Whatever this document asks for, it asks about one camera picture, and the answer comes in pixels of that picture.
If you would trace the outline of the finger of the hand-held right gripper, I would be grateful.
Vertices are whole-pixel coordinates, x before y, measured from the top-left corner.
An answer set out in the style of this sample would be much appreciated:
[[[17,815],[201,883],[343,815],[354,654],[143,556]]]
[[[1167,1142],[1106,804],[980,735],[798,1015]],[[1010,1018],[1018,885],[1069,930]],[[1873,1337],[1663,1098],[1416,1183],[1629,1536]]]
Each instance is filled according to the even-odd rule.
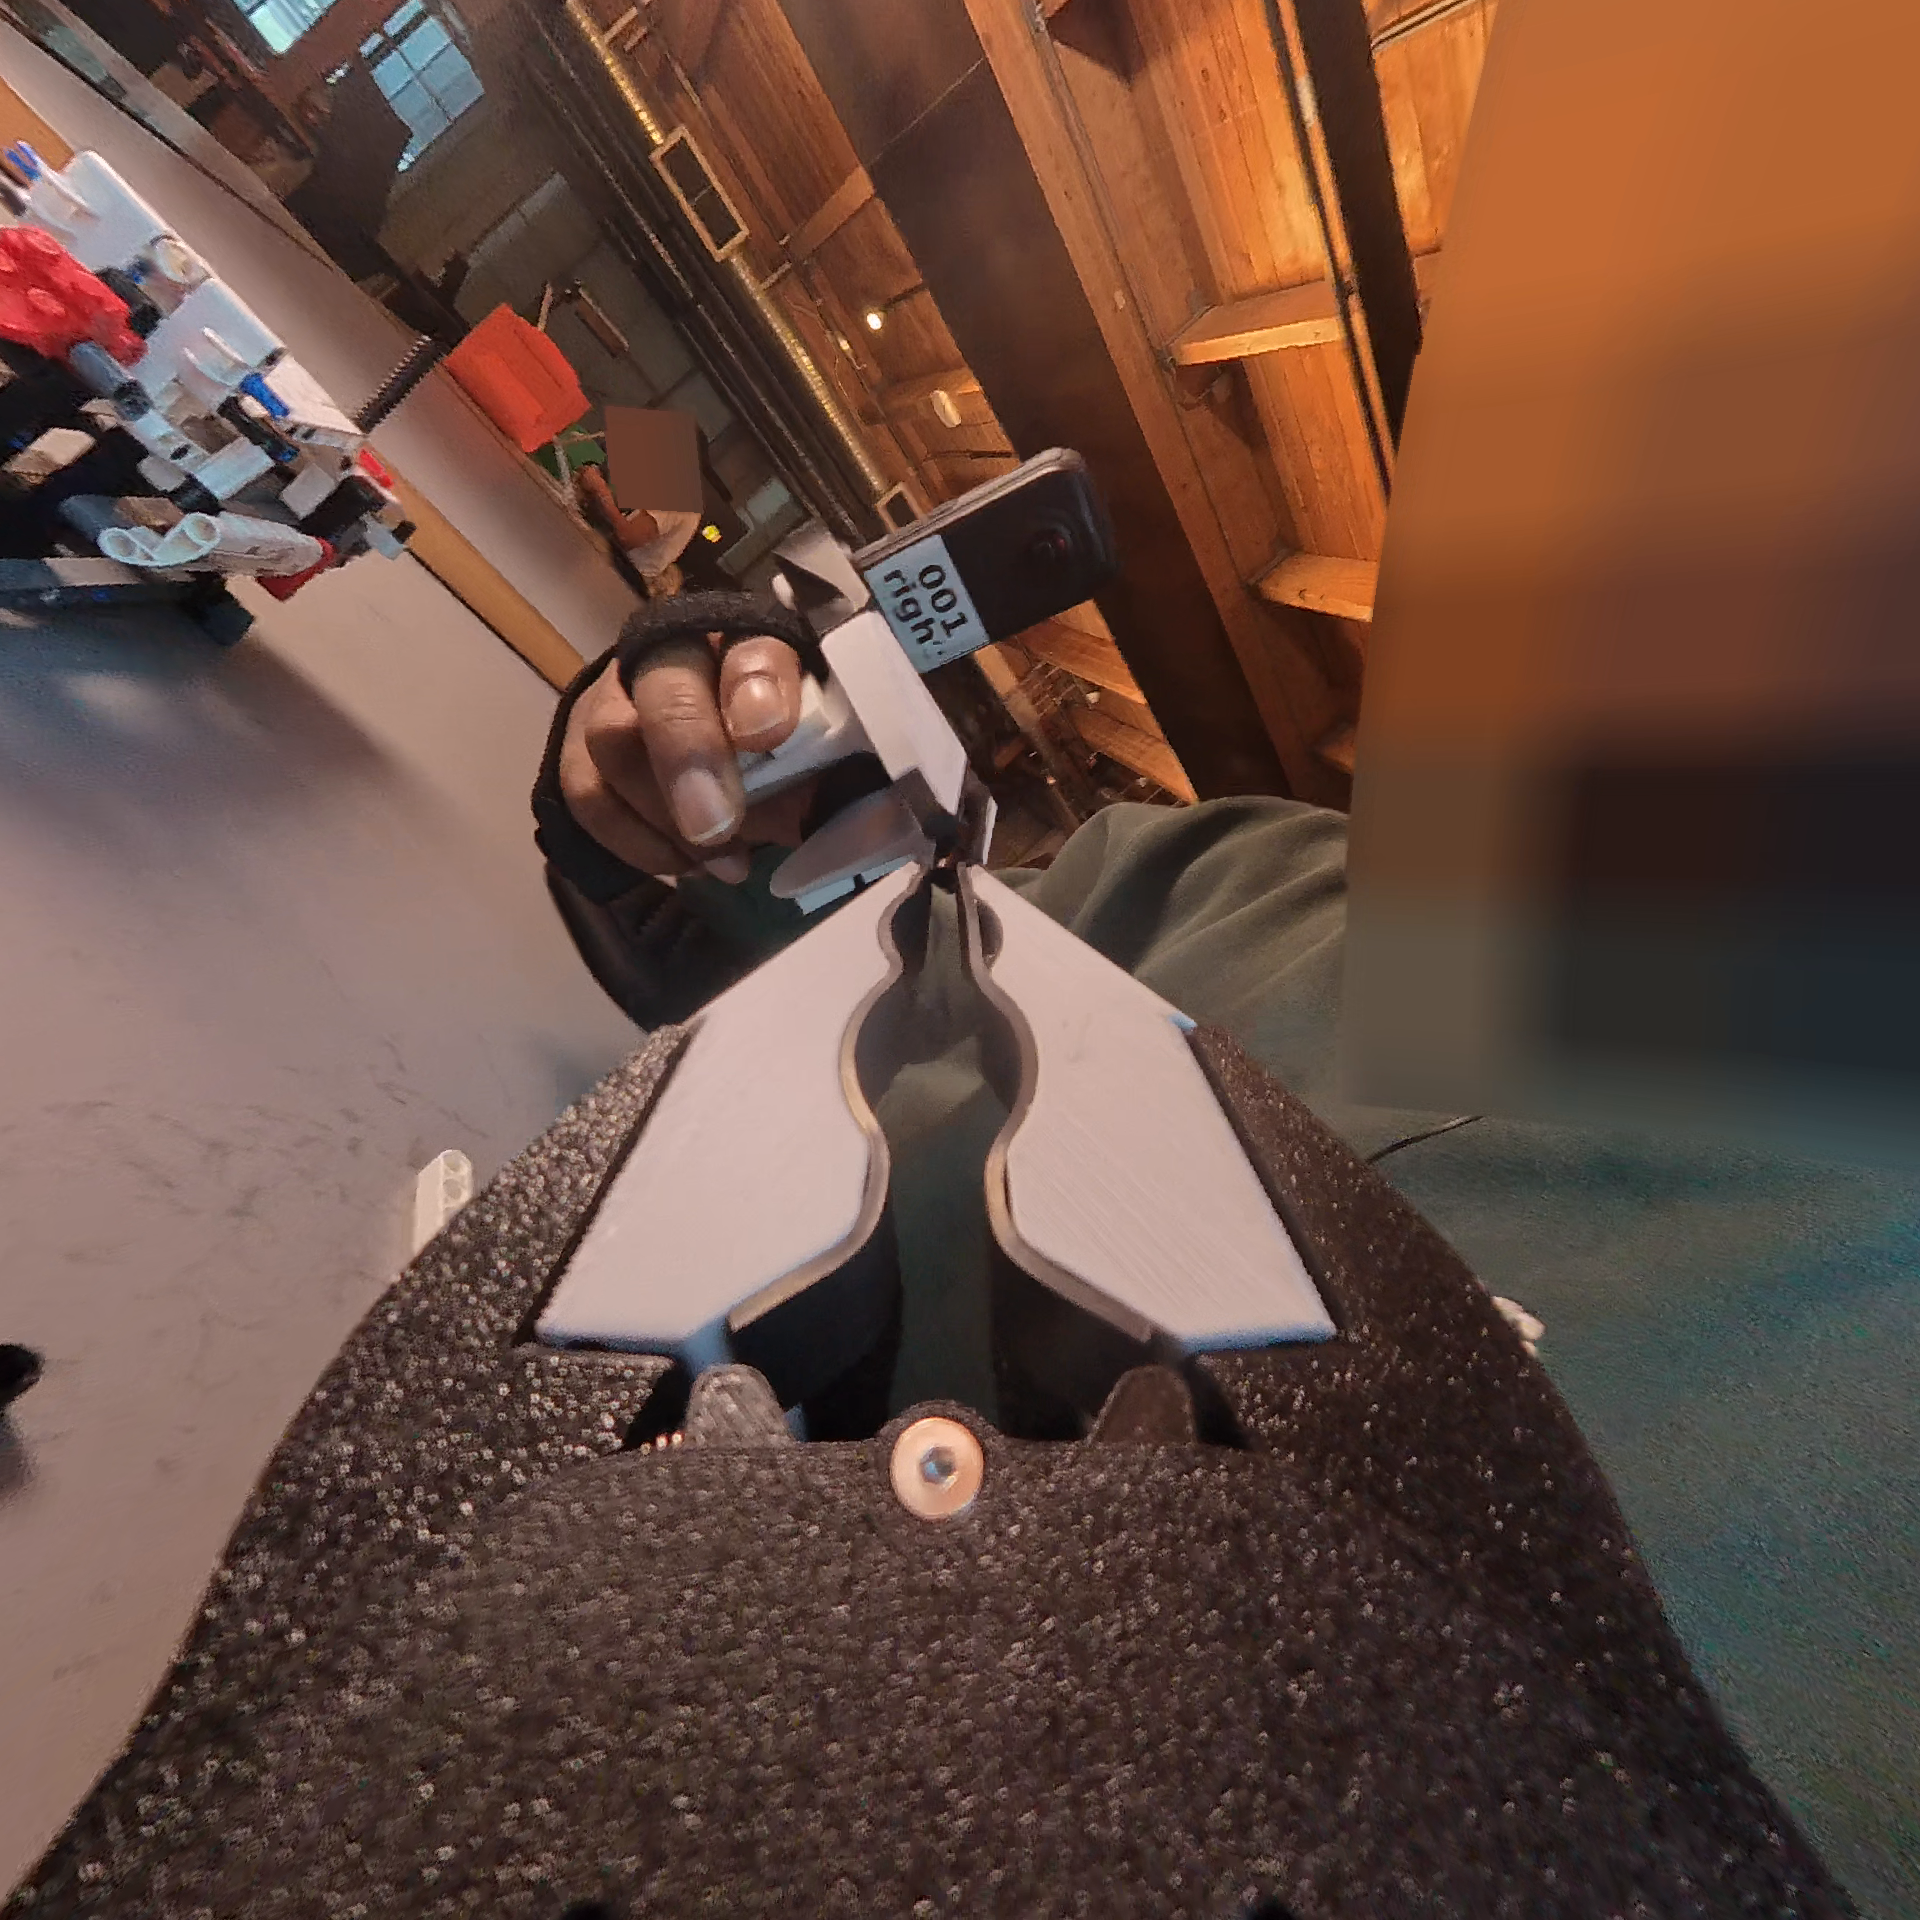
[[[933,860],[986,864],[998,799],[887,617],[859,612],[834,628],[824,636],[824,659],[888,774],[888,795],[932,843]]]
[[[868,795],[773,870],[771,895],[810,917],[902,867],[929,867],[933,852],[933,839],[897,795]]]

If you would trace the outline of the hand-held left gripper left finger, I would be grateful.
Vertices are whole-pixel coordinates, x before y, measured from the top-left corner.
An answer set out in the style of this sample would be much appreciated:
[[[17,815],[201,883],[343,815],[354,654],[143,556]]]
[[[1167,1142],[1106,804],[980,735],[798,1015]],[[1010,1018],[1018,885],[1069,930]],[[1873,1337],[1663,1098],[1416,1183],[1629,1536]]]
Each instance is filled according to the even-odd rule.
[[[547,1297],[547,1346],[687,1372],[851,1372],[881,1346],[888,1142],[856,1042],[922,885],[881,874],[694,1018]]]

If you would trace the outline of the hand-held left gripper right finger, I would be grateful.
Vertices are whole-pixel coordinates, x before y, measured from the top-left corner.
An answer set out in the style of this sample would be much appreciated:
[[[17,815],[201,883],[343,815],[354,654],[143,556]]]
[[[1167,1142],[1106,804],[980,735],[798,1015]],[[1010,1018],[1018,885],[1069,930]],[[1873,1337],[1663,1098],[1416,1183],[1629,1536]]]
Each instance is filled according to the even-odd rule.
[[[1196,1021],[983,870],[958,873],[958,917],[1012,1049],[983,1178],[1012,1267],[1176,1360],[1334,1340]]]

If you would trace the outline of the toy brick truck model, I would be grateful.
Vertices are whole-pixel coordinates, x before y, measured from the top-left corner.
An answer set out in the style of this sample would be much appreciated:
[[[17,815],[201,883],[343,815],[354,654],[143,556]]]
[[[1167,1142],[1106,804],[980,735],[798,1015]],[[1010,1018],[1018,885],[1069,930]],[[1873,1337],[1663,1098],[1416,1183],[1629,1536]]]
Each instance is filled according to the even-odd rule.
[[[404,556],[383,424],[446,361],[418,339],[341,409],[98,153],[3,150],[3,612],[161,603],[216,645],[358,558]]]

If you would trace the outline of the person's right hand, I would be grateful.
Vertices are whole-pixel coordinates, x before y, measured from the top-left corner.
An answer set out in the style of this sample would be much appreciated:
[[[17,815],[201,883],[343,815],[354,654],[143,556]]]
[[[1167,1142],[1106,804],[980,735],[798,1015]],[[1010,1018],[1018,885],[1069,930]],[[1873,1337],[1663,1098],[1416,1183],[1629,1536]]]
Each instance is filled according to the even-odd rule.
[[[738,766],[795,735],[801,694],[801,657],[779,636],[678,639],[634,683],[609,666],[567,722],[571,819],[644,874],[744,883],[758,849],[803,843],[814,783],[752,804]]]

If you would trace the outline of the orange plastic bin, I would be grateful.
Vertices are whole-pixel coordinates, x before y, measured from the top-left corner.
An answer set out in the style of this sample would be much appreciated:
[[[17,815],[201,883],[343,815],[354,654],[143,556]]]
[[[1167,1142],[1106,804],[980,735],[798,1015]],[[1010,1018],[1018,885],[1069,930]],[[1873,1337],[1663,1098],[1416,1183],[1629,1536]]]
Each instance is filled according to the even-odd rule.
[[[509,304],[479,316],[442,367],[523,454],[588,415],[575,367]]]

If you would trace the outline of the silver flexible duct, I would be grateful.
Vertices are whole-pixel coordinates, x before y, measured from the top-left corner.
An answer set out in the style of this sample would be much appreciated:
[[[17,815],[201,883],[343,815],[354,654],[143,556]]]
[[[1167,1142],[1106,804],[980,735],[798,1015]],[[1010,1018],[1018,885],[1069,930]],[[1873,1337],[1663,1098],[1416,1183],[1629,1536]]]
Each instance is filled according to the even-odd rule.
[[[851,525],[859,539],[887,533],[888,520],[881,504],[892,495],[892,478],[877,462],[865,427],[847,409],[786,306],[755,273],[755,229],[744,200],[729,188],[724,170],[695,129],[669,123],[666,109],[647,85],[644,65],[618,39],[622,30],[642,21],[638,9],[630,6],[614,26],[601,26],[594,4],[561,4],[561,18],[638,123],[647,166],[687,227],[694,253],[718,276],[738,324],[758,331],[765,348],[755,354],[768,364],[768,377],[781,385],[786,412],[801,421],[795,427],[801,445],[839,474],[836,487],[851,499]]]

